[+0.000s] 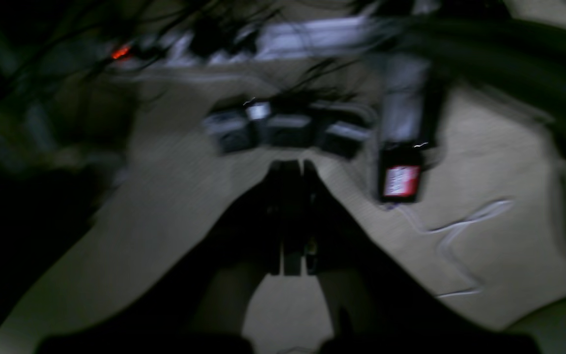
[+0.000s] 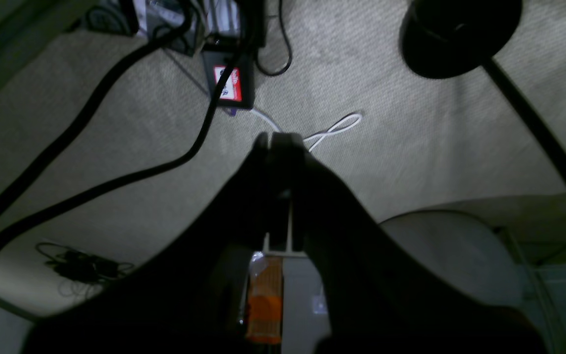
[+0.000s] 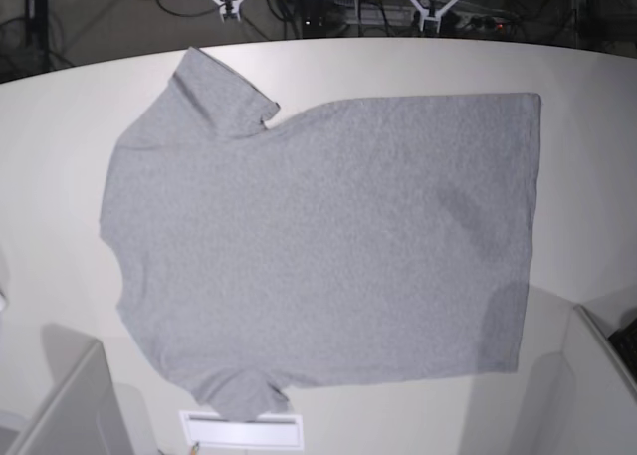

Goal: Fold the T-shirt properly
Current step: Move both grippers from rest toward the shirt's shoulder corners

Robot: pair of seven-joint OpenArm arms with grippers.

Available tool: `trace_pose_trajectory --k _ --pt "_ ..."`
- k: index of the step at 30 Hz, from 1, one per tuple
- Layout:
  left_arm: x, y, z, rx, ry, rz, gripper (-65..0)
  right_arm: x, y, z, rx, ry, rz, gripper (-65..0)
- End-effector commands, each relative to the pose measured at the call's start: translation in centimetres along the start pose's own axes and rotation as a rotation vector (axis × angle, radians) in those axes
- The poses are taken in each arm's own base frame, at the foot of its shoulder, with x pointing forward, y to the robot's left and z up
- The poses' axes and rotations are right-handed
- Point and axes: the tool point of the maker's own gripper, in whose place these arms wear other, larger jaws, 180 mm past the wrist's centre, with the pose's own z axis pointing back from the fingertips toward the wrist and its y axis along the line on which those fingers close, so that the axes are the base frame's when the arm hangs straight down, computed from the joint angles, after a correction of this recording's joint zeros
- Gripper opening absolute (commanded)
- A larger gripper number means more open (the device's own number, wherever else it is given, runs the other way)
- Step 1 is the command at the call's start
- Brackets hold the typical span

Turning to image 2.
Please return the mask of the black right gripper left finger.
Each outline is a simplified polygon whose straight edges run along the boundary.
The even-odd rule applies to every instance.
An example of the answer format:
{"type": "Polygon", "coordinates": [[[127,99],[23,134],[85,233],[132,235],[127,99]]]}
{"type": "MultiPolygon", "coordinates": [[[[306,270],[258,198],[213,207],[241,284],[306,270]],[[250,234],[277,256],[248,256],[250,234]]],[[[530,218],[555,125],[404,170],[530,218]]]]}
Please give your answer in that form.
{"type": "Polygon", "coordinates": [[[234,331],[253,253],[263,246],[268,135],[202,214],[161,253],[91,300],[47,318],[25,354],[253,354],[234,331]]]}

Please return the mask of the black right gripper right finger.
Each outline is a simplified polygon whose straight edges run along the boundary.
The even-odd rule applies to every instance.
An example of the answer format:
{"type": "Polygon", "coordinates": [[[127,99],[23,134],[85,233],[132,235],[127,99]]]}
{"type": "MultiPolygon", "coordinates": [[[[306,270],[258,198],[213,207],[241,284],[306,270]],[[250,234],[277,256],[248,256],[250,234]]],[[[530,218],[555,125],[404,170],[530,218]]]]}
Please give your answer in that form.
{"type": "Polygon", "coordinates": [[[545,354],[519,311],[462,294],[398,246],[297,134],[289,140],[292,248],[323,282],[317,354],[545,354]]]}

